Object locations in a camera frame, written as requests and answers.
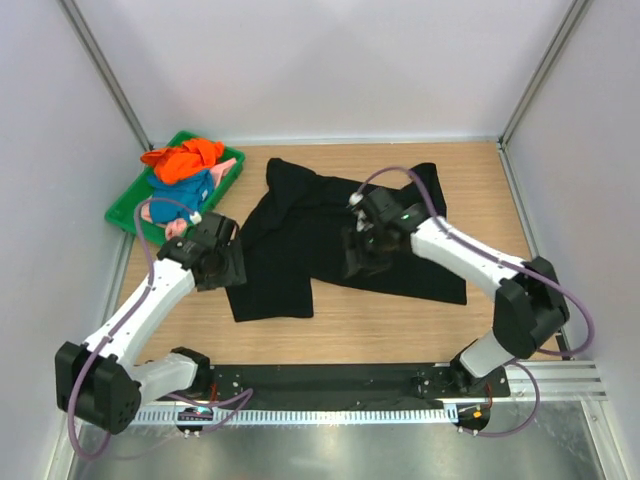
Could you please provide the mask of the black t shirt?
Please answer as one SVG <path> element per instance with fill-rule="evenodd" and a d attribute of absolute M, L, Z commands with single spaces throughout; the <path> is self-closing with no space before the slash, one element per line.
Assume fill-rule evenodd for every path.
<path fill-rule="evenodd" d="M 464 305 L 466 282 L 411 253 L 389 269 L 344 274 L 342 233 L 355 223 L 349 197 L 359 182 L 322 176 L 280 158 L 266 166 L 267 193 L 239 232 L 247 281 L 226 290 L 237 322 L 314 314 L 314 279 L 353 289 Z"/>

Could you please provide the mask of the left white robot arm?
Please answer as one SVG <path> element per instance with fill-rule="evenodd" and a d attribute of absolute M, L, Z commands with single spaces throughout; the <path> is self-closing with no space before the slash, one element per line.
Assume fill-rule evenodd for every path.
<path fill-rule="evenodd" d="M 135 363 L 171 310 L 194 290 L 246 281 L 241 242 L 174 238 L 162 246 L 152 269 L 116 313 L 83 343 L 65 342 L 54 357 L 56 401 L 69 419 L 110 434 L 124 431 L 139 409 L 177 393 L 204 398 L 212 386 L 209 358 L 176 347 L 163 359 Z"/>

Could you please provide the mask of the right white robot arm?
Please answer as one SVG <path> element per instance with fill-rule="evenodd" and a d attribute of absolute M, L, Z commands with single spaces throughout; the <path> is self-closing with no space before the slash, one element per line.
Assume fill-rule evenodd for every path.
<path fill-rule="evenodd" d="M 441 216 L 414 204 L 403 208 L 386 190 L 355 193 L 349 207 L 356 224 L 343 233 L 346 273 L 379 272 L 405 251 L 476 285 L 494 304 L 492 325 L 450 362 L 450 382 L 461 395 L 482 390 L 496 370 L 528 359 L 568 320 L 552 264 L 505 255 L 469 237 Z"/>

